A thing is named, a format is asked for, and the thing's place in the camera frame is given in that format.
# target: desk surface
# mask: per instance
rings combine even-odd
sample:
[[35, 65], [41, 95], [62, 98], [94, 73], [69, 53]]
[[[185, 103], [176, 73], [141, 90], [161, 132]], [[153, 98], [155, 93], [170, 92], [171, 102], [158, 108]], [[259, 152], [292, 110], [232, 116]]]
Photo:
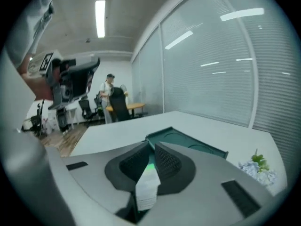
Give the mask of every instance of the desk surface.
[[[142, 108], [144, 106], [145, 106], [144, 103], [132, 103], [132, 104], [127, 105], [127, 109], [128, 110], [133, 110], [133, 109]], [[106, 107], [106, 110], [107, 111], [113, 111], [113, 108], [112, 108], [112, 106], [108, 106], [108, 107]]]
[[184, 134], [223, 151], [233, 165], [251, 159], [256, 149], [277, 173], [277, 183], [269, 188], [275, 195], [287, 186], [283, 161], [270, 133], [182, 112], [169, 112], [118, 123], [92, 126], [77, 143], [71, 156], [97, 153], [143, 141], [146, 135], [174, 127]]

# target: black tray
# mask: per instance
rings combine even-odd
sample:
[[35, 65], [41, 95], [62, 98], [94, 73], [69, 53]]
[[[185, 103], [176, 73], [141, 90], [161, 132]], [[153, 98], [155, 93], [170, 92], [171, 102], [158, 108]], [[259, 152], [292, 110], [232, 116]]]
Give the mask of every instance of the black tray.
[[227, 158], [228, 152], [224, 152], [206, 143], [198, 141], [192, 137], [185, 135], [184, 133], [168, 127], [163, 130], [156, 131], [148, 134], [145, 140], [149, 142], [150, 146], [155, 149], [155, 144], [158, 142], [167, 142], [171, 144], [177, 144], [191, 149], [195, 149], [201, 152], [210, 153], [213, 155], [220, 156], [224, 159]]

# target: cap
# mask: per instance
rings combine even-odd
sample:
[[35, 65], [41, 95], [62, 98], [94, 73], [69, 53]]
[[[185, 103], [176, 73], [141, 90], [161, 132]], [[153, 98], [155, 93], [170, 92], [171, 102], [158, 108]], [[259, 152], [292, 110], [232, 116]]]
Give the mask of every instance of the cap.
[[107, 75], [107, 78], [113, 78], [113, 79], [114, 79], [115, 76], [114, 76], [113, 74], [110, 73], [110, 74]]

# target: ceiling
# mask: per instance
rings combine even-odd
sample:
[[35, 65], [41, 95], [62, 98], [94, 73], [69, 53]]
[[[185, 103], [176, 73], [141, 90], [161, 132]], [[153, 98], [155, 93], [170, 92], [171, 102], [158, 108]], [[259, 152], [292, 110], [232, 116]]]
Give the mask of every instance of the ceiling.
[[98, 38], [97, 0], [53, 0], [55, 13], [37, 54], [58, 49], [63, 55], [89, 51], [132, 52], [148, 22], [166, 0], [106, 0], [105, 37]]

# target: flower bouquet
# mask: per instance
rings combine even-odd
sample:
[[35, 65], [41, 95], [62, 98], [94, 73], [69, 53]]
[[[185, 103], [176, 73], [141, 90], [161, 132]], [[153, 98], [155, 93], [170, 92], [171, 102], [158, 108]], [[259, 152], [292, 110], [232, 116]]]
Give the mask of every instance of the flower bouquet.
[[251, 157], [250, 161], [245, 164], [238, 163], [238, 167], [246, 174], [253, 177], [255, 180], [260, 182], [263, 186], [271, 186], [275, 183], [277, 177], [273, 170], [269, 169], [267, 160], [264, 159], [263, 155], [255, 155]]

